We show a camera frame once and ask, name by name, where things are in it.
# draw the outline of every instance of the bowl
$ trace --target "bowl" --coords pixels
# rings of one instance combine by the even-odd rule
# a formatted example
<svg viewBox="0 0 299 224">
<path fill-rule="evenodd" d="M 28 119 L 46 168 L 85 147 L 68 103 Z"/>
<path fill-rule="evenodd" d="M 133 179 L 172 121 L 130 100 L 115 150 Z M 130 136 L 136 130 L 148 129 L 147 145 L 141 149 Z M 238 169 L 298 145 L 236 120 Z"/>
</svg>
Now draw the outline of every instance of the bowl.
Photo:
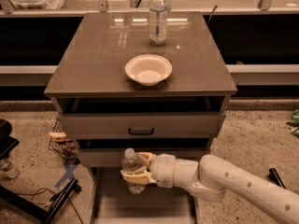
<svg viewBox="0 0 299 224">
<path fill-rule="evenodd" d="M 124 69 L 129 78 L 144 86 L 154 86 L 172 72 L 171 63 L 166 58 L 150 54 L 134 57 Z"/>
</svg>

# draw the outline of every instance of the speckled floor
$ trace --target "speckled floor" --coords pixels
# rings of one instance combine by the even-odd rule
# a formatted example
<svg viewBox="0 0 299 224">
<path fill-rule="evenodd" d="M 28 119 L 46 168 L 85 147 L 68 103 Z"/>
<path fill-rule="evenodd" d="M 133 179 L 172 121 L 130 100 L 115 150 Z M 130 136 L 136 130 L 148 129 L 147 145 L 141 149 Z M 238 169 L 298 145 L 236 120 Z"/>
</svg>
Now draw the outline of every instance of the speckled floor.
<svg viewBox="0 0 299 224">
<path fill-rule="evenodd" d="M 211 146 L 211 153 L 259 176 L 267 178 L 275 167 L 287 189 L 299 194 L 299 138 L 290 134 L 286 122 L 299 100 L 232 100 L 220 135 Z M 0 173 L 0 184 L 17 193 L 35 193 L 40 188 L 58 191 L 55 185 L 65 173 L 64 160 L 48 149 L 48 133 L 55 125 L 56 112 L 50 102 L 0 102 L 0 119 L 13 126 L 12 136 L 20 144 L 11 152 L 12 161 L 21 173 L 7 179 Z M 83 223 L 89 223 L 93 181 L 79 165 L 74 176 L 82 187 L 70 199 Z M 44 193 L 34 202 L 45 203 Z M 201 224 L 276 223 L 271 217 L 227 190 L 221 203 L 199 201 Z M 0 223 L 38 223 L 17 208 L 0 201 Z M 80 223 L 67 201 L 52 223 Z"/>
</svg>

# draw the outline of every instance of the water bottle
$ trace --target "water bottle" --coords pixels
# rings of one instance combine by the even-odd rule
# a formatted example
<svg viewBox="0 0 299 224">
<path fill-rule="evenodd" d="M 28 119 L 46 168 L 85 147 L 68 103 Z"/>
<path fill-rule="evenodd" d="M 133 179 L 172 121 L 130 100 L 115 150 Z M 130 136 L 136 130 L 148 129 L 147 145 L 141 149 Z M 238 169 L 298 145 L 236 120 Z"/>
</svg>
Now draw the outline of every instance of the water bottle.
<svg viewBox="0 0 299 224">
<path fill-rule="evenodd" d="M 141 168 L 144 164 L 140 156 L 136 154 L 132 148 L 127 148 L 124 152 L 124 157 L 121 160 L 121 166 L 124 171 L 132 172 Z M 135 184 L 131 182 L 127 182 L 127 184 L 128 189 L 133 194 L 140 194 L 145 189 L 145 185 L 142 184 Z"/>
<path fill-rule="evenodd" d="M 166 40 L 167 9 L 165 0 L 149 3 L 149 39 L 155 45 L 162 45 Z"/>
<path fill-rule="evenodd" d="M 0 160 L 0 169 L 9 178 L 15 178 L 20 173 L 19 169 L 9 159 L 6 158 Z"/>
</svg>

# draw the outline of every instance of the drawer handle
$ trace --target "drawer handle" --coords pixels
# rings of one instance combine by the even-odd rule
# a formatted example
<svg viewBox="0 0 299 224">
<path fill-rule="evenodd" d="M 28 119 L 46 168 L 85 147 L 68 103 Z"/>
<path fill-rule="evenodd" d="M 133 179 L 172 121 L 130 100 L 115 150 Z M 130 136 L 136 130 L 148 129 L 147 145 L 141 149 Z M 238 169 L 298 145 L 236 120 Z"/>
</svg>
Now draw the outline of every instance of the drawer handle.
<svg viewBox="0 0 299 224">
<path fill-rule="evenodd" d="M 129 128 L 128 132 L 130 135 L 152 135 L 154 128 Z"/>
</svg>

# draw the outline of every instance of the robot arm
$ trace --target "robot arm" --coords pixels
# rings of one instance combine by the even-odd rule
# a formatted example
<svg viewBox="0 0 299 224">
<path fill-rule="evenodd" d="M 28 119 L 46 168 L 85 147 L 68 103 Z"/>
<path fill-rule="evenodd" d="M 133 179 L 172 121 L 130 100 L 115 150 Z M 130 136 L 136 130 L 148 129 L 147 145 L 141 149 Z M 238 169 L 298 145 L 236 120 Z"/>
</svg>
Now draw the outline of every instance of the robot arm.
<svg viewBox="0 0 299 224">
<path fill-rule="evenodd" d="M 153 156 L 148 168 L 149 182 L 161 188 L 183 188 L 209 202 L 220 202 L 228 189 L 280 223 L 299 224 L 299 195 L 219 157 L 205 155 L 198 162 L 162 154 Z"/>
</svg>

